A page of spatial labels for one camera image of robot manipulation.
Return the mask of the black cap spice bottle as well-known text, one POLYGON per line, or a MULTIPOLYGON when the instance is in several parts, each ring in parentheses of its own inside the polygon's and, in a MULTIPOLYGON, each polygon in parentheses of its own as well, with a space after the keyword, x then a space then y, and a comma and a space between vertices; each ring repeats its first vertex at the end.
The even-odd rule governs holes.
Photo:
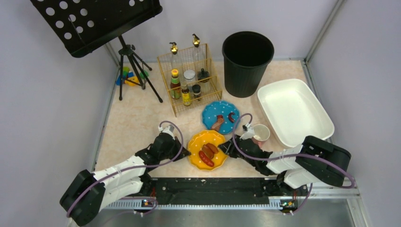
POLYGON ((195 84, 192 86, 193 97, 196 101, 201 100, 201 87, 199 84, 195 84))

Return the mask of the silver lid shaker jar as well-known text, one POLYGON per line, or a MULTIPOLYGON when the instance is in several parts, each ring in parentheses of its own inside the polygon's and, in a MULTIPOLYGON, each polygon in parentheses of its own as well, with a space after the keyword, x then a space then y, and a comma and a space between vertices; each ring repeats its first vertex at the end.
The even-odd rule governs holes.
POLYGON ((184 76, 185 83, 187 84, 189 91, 193 92, 192 86, 196 82, 195 71, 194 70, 186 70, 184 72, 183 76, 184 76))

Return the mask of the small yellow spice bottle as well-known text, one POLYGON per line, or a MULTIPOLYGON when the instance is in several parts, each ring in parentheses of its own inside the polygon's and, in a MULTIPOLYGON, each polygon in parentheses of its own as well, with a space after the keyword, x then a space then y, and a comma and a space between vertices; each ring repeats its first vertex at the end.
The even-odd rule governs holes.
POLYGON ((192 104, 192 102, 191 102, 190 90, 189 90, 187 84, 182 84, 181 94, 182 94, 182 99, 183 99, 183 105, 190 106, 192 104))

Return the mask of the yellow cap sauce bottle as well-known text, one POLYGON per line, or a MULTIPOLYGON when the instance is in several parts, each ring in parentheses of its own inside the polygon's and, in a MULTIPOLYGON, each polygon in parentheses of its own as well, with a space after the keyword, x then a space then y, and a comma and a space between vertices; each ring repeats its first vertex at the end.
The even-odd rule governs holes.
POLYGON ((179 78, 179 70, 171 70, 171 82, 170 82, 170 96, 172 99, 179 99, 181 97, 180 90, 181 82, 179 78))

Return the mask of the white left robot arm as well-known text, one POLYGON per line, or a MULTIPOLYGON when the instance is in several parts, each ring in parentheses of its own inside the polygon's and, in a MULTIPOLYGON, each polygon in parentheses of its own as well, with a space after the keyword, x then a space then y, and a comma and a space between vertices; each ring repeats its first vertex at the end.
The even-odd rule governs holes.
POLYGON ((107 169, 77 174, 60 199, 60 205, 78 226, 91 222, 109 204, 132 194, 148 192, 149 172, 191 153, 171 133, 161 132, 146 148, 107 169))

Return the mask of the black lid grinder jar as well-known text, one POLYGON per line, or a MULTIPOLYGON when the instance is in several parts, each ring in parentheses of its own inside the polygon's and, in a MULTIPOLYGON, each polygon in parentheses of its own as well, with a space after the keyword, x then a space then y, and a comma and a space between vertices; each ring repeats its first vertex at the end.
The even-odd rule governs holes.
POLYGON ((208 93, 210 91, 210 74, 204 68, 202 68, 197 75, 201 92, 208 93))

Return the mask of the yellow dotted plate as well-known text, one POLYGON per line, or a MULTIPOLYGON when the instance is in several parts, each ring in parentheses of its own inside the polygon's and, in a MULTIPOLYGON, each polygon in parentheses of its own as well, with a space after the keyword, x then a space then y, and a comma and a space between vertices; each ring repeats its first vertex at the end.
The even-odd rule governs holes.
POLYGON ((188 151, 191 152, 191 155, 188 156, 189 162, 199 170, 212 171, 221 167, 228 156, 218 148, 218 145, 224 143, 225 141, 226 139, 223 135, 212 130, 203 130, 200 133, 195 134, 189 141, 187 147, 188 151), (202 151, 202 146, 206 145, 207 143, 211 143, 218 148, 218 153, 214 154, 212 159, 214 162, 214 167, 207 166, 205 163, 203 163, 198 154, 199 151, 202 151))

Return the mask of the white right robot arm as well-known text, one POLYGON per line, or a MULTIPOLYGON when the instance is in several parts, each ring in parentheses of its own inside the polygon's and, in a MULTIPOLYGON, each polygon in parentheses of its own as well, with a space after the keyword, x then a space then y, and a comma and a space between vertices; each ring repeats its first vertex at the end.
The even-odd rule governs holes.
POLYGON ((218 148, 232 158, 244 160, 262 175, 277 175, 279 182, 292 189, 317 182, 344 188, 345 178, 351 179, 347 173, 351 153, 314 136, 282 152, 263 151, 238 135, 218 148))

